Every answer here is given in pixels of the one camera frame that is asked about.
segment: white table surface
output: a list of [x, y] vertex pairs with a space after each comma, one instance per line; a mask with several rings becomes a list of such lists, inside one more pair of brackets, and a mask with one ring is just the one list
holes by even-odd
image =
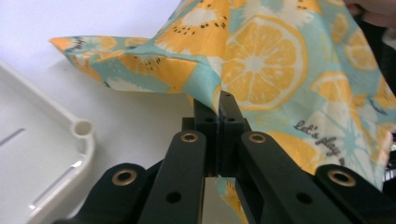
[[[123, 162], [149, 168], [163, 159], [181, 119], [191, 117], [182, 94], [120, 92], [81, 74], [48, 39], [70, 35], [153, 37], [178, 0], [0, 0], [0, 60], [8, 63], [79, 118], [92, 122], [96, 155], [78, 200], [105, 170]], [[76, 209], [75, 200], [51, 218]], [[236, 215], [206, 182], [204, 223], [238, 223]]]

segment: white tray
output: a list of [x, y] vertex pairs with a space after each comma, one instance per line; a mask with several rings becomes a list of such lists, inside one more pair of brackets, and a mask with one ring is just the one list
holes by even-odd
[[0, 62], [0, 223], [46, 223], [94, 152], [92, 125]]

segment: hole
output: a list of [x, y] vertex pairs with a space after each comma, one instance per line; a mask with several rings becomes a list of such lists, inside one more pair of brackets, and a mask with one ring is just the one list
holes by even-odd
[[250, 141], [255, 142], [255, 143], [263, 143], [265, 142], [265, 137], [261, 134], [258, 133], [253, 133], [251, 134], [248, 139], [250, 139]]
[[188, 143], [195, 142], [198, 140], [198, 135], [195, 133], [185, 133], [181, 136], [181, 140]]
[[137, 173], [134, 170], [123, 169], [117, 171], [111, 181], [116, 186], [127, 186], [133, 183], [137, 178]]
[[181, 194], [177, 191], [170, 192], [166, 195], [166, 201], [169, 203], [178, 203], [181, 200]]
[[327, 175], [330, 180], [344, 187], [354, 187], [356, 185], [355, 178], [341, 170], [330, 170]]
[[298, 201], [300, 201], [300, 203], [306, 203], [306, 204], [312, 203], [311, 196], [309, 196], [306, 193], [297, 193], [296, 197], [297, 197]]
[[86, 120], [79, 121], [74, 126], [74, 133], [79, 136], [87, 135], [91, 133], [91, 131], [92, 125]]

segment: white surface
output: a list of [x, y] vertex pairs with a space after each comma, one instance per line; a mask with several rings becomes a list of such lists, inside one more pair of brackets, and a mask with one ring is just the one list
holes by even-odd
[[90, 171], [94, 130], [1, 62], [0, 105], [0, 223], [42, 223]]
[[[181, 118], [192, 113], [181, 94], [119, 92], [103, 87], [82, 75], [48, 39], [69, 35], [153, 37], [177, 4], [178, 0], [0, 0], [0, 60], [71, 113], [90, 120], [97, 132], [89, 184], [75, 192], [76, 197], [68, 198], [58, 213], [51, 214], [53, 218], [73, 210], [113, 165], [130, 162], [148, 168], [163, 159], [173, 135], [180, 131]], [[238, 223], [233, 213], [221, 212], [227, 208], [218, 195], [208, 192], [204, 223]]]

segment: kiwi print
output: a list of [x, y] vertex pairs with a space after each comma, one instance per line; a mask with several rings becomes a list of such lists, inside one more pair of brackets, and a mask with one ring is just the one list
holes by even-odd
[[171, 53], [220, 56], [230, 20], [227, 5], [227, 0], [200, 1], [158, 36], [154, 44]]

